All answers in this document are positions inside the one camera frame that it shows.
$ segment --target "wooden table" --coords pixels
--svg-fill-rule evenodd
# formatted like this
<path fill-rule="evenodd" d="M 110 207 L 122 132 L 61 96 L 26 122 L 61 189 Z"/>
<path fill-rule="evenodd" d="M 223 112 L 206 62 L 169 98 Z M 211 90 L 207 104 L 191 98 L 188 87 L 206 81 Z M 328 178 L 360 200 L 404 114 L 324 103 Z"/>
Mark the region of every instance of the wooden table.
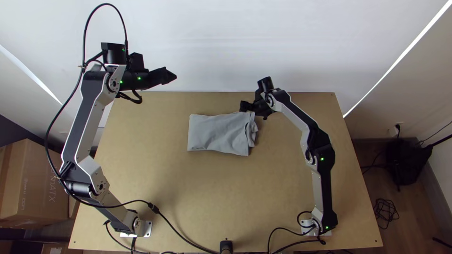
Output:
<path fill-rule="evenodd" d="M 369 195 L 355 151 L 332 93 L 291 93 L 292 101 L 329 134 L 336 151 L 331 172 L 333 208 L 339 224 L 327 242 L 289 250 L 352 249 L 382 246 Z M 218 251 L 228 238 L 236 252 L 266 252 L 275 227 L 300 231 L 299 212 L 312 210 L 311 171 L 305 165 L 301 132 L 281 113 L 267 121 L 256 117 L 257 145 L 250 156 L 215 151 L 187 151 L 190 114 L 217 115 L 238 111 L 254 93 L 143 93 L 140 105 L 116 100 L 96 154 L 121 201 L 144 199 L 192 241 Z M 144 204 L 132 204 L 144 220 L 152 220 L 150 238 L 138 238 L 144 251 L 199 252 L 181 240 Z M 70 248 L 124 250 L 105 231 L 97 210 L 80 206 Z M 119 238 L 130 246 L 130 238 Z M 271 250 L 312 239 L 278 231 Z"/>

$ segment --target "gray cloth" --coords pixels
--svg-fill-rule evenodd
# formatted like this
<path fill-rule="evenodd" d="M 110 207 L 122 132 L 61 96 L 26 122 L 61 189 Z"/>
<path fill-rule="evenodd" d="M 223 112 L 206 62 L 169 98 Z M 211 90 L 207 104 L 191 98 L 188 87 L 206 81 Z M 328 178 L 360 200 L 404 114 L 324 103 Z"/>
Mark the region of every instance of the gray cloth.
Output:
<path fill-rule="evenodd" d="M 248 156 L 249 147 L 254 147 L 257 131 L 254 112 L 190 115 L 187 150 L 215 150 Z"/>

